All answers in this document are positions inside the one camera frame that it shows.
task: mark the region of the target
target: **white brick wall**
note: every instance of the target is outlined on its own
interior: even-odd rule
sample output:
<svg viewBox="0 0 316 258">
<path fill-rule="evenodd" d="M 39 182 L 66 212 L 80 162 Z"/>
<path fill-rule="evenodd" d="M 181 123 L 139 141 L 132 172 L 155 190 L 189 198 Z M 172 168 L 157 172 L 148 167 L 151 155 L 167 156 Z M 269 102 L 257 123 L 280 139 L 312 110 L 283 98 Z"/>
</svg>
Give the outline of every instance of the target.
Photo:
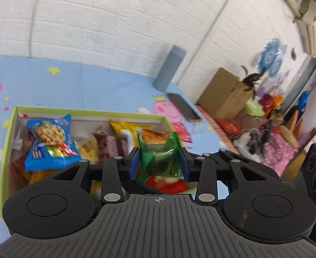
<svg viewBox="0 0 316 258">
<path fill-rule="evenodd" d="M 29 56 L 36 0 L 0 0 L 0 55 Z M 155 76 L 171 46 L 188 51 L 174 81 L 186 69 L 226 0 L 39 0 L 32 57 L 104 66 Z M 265 42 L 279 37 L 302 52 L 292 15 L 282 0 L 233 0 L 219 29 L 180 87 L 194 101 L 220 66 L 243 75 Z"/>
<path fill-rule="evenodd" d="M 179 87 L 196 102 L 219 67 L 242 78 L 244 72 L 240 65 L 251 68 L 266 41 L 279 38 L 282 44 L 288 44 L 281 68 L 281 71 L 291 70 L 283 84 L 287 88 L 306 58 L 298 27 L 292 24 L 292 19 L 293 14 L 283 0 L 232 0 L 218 29 L 193 67 L 187 70 Z M 293 47 L 296 61 L 290 57 Z"/>
</svg>

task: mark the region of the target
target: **silver screw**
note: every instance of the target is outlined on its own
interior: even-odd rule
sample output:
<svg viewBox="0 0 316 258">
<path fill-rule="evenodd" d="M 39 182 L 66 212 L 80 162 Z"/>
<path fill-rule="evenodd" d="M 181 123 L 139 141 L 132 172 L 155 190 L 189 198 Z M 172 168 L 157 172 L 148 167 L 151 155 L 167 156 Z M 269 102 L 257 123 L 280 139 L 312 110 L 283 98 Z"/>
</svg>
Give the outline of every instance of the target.
<svg viewBox="0 0 316 258">
<path fill-rule="evenodd" d="M 206 201 L 206 202 L 211 202 L 215 200 L 215 196 L 213 194 L 208 194 L 208 193 L 204 193 L 201 194 L 198 199 L 200 201 Z"/>
<path fill-rule="evenodd" d="M 104 200 L 106 201 L 118 201 L 119 199 L 121 199 L 121 196 L 116 193 L 109 193 L 104 196 Z"/>
</svg>

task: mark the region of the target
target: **gray ribbed panel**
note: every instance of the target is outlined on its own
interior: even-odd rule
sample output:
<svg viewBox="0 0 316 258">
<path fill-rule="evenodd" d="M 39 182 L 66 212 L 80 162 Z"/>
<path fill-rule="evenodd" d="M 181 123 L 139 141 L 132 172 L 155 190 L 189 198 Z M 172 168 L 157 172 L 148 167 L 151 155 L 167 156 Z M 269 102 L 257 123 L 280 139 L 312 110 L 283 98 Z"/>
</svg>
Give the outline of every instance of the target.
<svg viewBox="0 0 316 258">
<path fill-rule="evenodd" d="M 316 247 L 306 240 L 283 245 L 250 241 L 228 228 L 216 209 L 187 195 L 131 195 L 106 205 L 89 226 L 70 236 L 37 240 L 13 235 L 0 245 L 10 258 L 309 258 Z"/>
</svg>

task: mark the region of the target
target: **smartphone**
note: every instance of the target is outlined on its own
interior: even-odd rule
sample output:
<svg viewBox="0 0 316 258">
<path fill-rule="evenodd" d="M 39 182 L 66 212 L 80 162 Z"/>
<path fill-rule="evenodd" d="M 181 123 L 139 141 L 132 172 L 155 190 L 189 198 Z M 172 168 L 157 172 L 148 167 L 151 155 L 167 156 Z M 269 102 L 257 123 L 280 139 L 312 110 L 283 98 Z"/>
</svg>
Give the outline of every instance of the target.
<svg viewBox="0 0 316 258">
<path fill-rule="evenodd" d="M 180 111 L 187 121 L 195 122 L 201 121 L 202 118 L 193 110 L 192 107 L 176 93 L 166 93 L 166 96 L 174 104 L 174 106 Z"/>
</svg>

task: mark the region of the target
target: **yellow crown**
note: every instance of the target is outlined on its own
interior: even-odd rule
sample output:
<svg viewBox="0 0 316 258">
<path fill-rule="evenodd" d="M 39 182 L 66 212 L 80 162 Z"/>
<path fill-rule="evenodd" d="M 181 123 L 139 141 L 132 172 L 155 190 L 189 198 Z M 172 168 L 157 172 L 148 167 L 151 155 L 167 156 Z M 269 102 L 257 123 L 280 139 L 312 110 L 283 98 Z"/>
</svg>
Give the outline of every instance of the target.
<svg viewBox="0 0 316 258">
<path fill-rule="evenodd" d="M 166 101 L 164 96 L 152 96 L 156 101 Z"/>
</svg>

